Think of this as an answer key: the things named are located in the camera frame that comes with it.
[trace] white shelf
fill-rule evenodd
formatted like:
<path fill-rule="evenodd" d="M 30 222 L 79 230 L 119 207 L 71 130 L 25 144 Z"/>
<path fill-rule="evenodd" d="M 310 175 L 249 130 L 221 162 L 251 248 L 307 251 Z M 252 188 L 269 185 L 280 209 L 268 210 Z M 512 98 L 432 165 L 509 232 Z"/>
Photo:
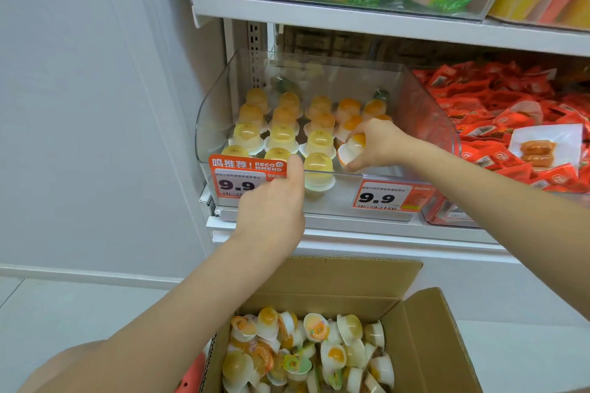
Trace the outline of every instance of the white shelf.
<path fill-rule="evenodd" d="M 282 2 L 192 0 L 202 16 L 590 57 L 590 33 Z"/>

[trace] box flap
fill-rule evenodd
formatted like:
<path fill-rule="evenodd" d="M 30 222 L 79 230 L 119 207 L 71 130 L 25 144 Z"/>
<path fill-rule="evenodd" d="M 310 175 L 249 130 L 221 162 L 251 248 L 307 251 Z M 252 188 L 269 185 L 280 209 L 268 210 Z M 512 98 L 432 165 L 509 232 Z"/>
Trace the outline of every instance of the box flap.
<path fill-rule="evenodd" d="M 309 312 L 335 319 L 338 314 L 356 314 L 362 322 L 373 323 L 394 306 L 389 297 L 351 297 L 342 295 L 255 293 L 238 311 L 240 315 L 258 315 L 263 307 L 294 313 L 303 319 Z"/>
<path fill-rule="evenodd" d="M 420 290 L 404 306 L 427 392 L 482 393 L 451 311 L 438 287 Z"/>
<path fill-rule="evenodd" d="M 403 298 L 422 265 L 410 260 L 291 256 L 257 292 Z"/>
<path fill-rule="evenodd" d="M 203 369 L 203 381 L 199 393 L 219 393 L 223 391 L 221 383 L 221 368 L 230 341 L 230 320 L 219 328 L 217 334 L 211 340 L 211 350 Z"/>

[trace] finger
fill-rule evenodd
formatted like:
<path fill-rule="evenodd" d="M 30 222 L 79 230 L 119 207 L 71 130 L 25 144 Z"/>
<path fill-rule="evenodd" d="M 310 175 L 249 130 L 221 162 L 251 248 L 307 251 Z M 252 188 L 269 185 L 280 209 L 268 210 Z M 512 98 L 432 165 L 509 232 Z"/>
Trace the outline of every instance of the finger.
<path fill-rule="evenodd" d="M 367 158 L 366 158 L 366 151 L 363 151 L 356 159 L 354 159 L 352 162 L 350 162 L 346 167 L 346 171 L 349 171 L 350 173 L 356 173 L 362 169 L 365 169 L 367 166 L 370 166 L 367 163 Z"/>
<path fill-rule="evenodd" d="M 297 154 L 291 154 L 287 160 L 287 180 L 298 187 L 303 187 L 304 178 L 303 160 Z"/>
<path fill-rule="evenodd" d="M 348 135 L 348 137 L 346 137 L 346 141 L 348 142 L 348 139 L 350 137 L 354 137 L 359 134 L 364 134 L 365 133 L 365 124 L 367 124 L 367 122 L 363 121 L 360 125 L 358 125 L 356 128 L 354 128 L 353 131 Z"/>

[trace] left hand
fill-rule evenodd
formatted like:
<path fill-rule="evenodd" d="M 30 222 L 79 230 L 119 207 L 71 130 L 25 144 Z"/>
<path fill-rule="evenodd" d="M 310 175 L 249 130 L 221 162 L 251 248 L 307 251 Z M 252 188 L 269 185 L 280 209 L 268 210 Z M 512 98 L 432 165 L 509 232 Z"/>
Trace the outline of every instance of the left hand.
<path fill-rule="evenodd" d="M 238 206 L 238 221 L 232 237 L 259 247 L 282 261 L 297 247 L 305 230 L 303 161 L 293 154 L 287 162 L 287 178 L 262 184 L 248 191 Z"/>

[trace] orange price tag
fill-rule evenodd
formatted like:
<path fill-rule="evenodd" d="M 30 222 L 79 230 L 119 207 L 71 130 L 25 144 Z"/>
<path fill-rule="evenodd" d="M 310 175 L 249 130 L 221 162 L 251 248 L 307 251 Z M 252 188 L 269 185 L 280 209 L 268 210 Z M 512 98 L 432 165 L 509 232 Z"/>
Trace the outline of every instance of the orange price tag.
<path fill-rule="evenodd" d="M 287 163 L 282 160 L 213 154 L 209 166 L 219 197 L 240 198 L 264 182 L 287 176 Z"/>
<path fill-rule="evenodd" d="M 418 212 L 435 193 L 431 185 L 364 180 L 354 208 Z"/>

